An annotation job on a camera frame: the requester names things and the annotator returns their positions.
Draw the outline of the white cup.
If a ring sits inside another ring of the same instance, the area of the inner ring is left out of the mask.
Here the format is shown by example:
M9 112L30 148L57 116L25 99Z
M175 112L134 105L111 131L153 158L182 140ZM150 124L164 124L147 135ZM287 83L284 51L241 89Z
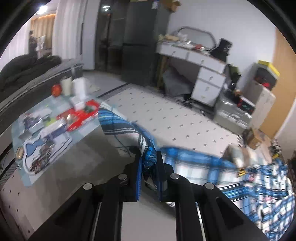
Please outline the white cup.
M64 96L70 96L72 91L72 77L64 77L60 81L62 88L62 94Z

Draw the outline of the yellow black box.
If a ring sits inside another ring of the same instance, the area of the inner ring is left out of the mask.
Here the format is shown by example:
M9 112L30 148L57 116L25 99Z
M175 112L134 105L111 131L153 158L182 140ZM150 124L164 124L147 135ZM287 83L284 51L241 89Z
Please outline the yellow black box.
M280 77L280 72L267 61L259 60L256 66L257 70L253 79L271 91Z

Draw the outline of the black wardrobe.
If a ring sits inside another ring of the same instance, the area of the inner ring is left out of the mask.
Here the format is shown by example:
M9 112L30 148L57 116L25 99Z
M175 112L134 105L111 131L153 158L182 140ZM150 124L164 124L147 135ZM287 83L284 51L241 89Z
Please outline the black wardrobe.
M162 1L101 1L95 38L95 70L118 74L122 81L154 85L159 35L170 11Z

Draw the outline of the black bag on desk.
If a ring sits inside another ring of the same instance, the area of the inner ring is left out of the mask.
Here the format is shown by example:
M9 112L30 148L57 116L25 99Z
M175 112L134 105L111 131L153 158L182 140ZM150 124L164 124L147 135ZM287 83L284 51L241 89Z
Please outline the black bag on desk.
M229 50L231 49L232 45L233 44L230 41L221 38L218 47L210 51L210 55L226 63L227 56L229 55Z

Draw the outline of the black sofa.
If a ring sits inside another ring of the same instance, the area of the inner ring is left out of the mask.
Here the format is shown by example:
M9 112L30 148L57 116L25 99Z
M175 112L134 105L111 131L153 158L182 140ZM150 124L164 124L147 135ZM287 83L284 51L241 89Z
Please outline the black sofa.
M43 56L25 54L15 57L1 70L1 91L12 86L26 84L61 64L59 56Z

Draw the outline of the blue white plaid blanket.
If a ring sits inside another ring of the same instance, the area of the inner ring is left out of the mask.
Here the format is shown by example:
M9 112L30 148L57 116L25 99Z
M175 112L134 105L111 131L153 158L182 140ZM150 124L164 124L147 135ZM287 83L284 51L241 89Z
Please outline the blue white plaid blanket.
M190 182L216 185L269 240L280 240L292 223L295 194L287 165L280 159L268 165L248 166L240 176L236 165L222 158L177 147L158 149L147 130L111 107L100 107L98 120L121 156L132 156L133 146L139 149L145 179L154 178L152 167L160 151L164 163Z

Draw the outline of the patterned play mat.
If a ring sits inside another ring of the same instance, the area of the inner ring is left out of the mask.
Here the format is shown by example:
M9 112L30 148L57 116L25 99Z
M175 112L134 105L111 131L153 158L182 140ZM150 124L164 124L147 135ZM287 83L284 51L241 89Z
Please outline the patterned play mat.
M25 187L32 186L47 170L59 162L74 146L99 127L100 100L86 100L87 118L81 123L69 98L47 97L22 113L13 123L13 149Z

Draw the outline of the white jug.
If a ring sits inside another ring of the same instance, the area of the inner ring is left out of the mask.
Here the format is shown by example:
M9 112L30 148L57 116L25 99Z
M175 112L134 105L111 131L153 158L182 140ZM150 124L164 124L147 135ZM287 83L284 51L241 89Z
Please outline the white jug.
M72 95L80 99L86 99L88 96L87 78L79 77L72 81Z

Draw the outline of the wooden door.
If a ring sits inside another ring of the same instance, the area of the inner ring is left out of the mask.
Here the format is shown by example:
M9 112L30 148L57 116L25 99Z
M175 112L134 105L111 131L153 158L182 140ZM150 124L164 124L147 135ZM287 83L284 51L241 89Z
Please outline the wooden door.
M270 138L275 137L280 130L295 99L295 52L279 30L276 31L273 65L280 72L272 90L276 99L260 126L260 130Z

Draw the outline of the white dressing table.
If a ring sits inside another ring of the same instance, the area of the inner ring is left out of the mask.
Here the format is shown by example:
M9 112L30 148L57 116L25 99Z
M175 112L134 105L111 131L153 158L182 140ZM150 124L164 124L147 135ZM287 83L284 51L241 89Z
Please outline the white dressing table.
M158 44L157 53L167 57L169 65L194 84L191 99L214 107L226 80L226 63L169 43Z

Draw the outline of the white cabinet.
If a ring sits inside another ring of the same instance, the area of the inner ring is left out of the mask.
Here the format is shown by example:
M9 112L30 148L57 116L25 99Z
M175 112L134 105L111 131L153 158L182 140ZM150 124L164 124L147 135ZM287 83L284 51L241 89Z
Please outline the white cabinet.
M275 102L275 95L262 84L251 80L237 106L251 117L249 128L259 129Z

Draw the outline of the orange round object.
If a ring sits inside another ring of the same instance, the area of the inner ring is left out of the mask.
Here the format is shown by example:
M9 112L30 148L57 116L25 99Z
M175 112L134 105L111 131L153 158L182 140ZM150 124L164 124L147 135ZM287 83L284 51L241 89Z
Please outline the orange round object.
M62 94L62 88L60 84L55 84L51 88L51 93L53 97L59 97Z

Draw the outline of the cardboard box on floor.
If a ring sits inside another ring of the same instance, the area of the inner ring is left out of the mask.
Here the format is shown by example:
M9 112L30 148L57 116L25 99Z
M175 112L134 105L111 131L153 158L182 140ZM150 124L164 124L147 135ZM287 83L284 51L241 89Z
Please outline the cardboard box on floor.
M243 132L245 144L256 150L264 141L264 134L257 129L249 128Z

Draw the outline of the oval mirror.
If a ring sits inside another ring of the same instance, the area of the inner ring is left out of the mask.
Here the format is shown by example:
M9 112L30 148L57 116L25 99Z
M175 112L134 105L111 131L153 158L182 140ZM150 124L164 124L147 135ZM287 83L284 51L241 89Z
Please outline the oval mirror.
M207 50L211 50L217 45L217 41L214 36L205 30L184 26L179 28L176 33L179 36L186 35L187 40L191 41L192 44L200 44Z

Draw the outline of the silver suitcase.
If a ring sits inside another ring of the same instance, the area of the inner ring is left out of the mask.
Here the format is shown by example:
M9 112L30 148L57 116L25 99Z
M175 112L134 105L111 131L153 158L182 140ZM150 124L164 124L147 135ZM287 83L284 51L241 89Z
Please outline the silver suitcase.
M249 128L252 116L231 100L225 97L219 97L214 108L213 121L223 128L241 135Z

